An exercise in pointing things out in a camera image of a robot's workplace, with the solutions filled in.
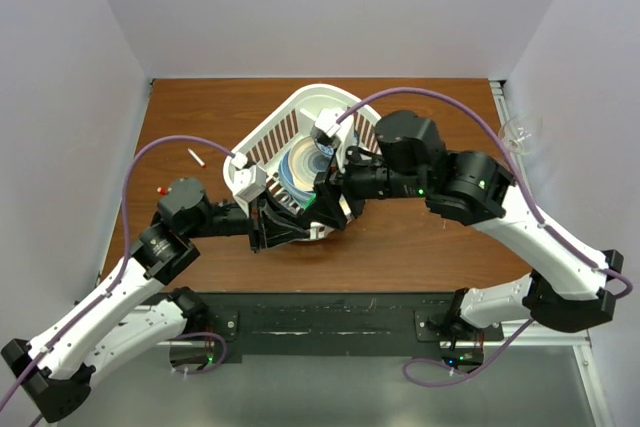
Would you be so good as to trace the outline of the black green highlighter pen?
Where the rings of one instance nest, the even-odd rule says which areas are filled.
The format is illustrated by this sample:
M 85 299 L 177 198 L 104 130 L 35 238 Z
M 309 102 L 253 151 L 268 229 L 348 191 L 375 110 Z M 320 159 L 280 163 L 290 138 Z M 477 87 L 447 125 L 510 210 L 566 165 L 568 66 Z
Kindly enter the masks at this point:
M 308 208 L 311 207 L 311 205 L 315 202 L 317 198 L 317 194 L 315 192 L 309 193 L 307 196 L 305 196 L 303 198 L 303 202 L 301 203 L 301 206 L 304 210 L 307 210 Z

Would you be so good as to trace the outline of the white red marker pen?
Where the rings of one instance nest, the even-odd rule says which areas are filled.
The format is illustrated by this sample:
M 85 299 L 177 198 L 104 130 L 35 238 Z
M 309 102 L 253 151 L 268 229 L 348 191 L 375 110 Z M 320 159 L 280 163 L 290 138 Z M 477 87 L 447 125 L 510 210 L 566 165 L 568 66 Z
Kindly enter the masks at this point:
M 195 151 L 193 151 L 191 148 L 187 148 L 187 152 L 201 168 L 206 168 L 206 163 Z

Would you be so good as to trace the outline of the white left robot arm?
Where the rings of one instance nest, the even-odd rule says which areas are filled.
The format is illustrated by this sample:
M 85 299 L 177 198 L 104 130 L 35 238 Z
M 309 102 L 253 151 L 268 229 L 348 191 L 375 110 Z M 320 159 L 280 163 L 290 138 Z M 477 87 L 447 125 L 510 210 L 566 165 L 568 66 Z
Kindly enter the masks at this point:
M 16 377 L 13 387 L 24 390 L 40 418 L 66 418 L 104 377 L 157 343 L 205 336 L 209 309 L 188 287 L 138 309 L 195 262 L 194 239 L 246 235 L 258 252 L 310 233 L 310 220 L 281 206 L 268 190 L 250 202 L 213 203 L 199 180 L 174 181 L 151 225 L 107 278 L 46 331 L 2 348 Z

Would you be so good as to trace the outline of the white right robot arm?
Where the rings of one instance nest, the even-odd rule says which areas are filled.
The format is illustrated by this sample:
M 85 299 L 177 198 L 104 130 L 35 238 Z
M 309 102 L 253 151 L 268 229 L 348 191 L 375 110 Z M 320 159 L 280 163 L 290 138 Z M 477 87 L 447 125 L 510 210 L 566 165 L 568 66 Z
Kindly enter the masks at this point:
M 613 319 L 616 297 L 606 284 L 620 273 L 622 255 L 590 248 L 543 217 L 496 159 L 447 149 L 433 120 L 407 110 L 375 124 L 380 151 L 371 153 L 355 145 L 353 123 L 340 115 L 323 110 L 311 130 L 333 157 L 316 177 L 306 218 L 343 230 L 370 199 L 422 198 L 431 213 L 494 238 L 532 269 L 494 287 L 458 290 L 432 324 L 442 335 L 466 340 L 493 323 L 524 319 L 575 333 Z

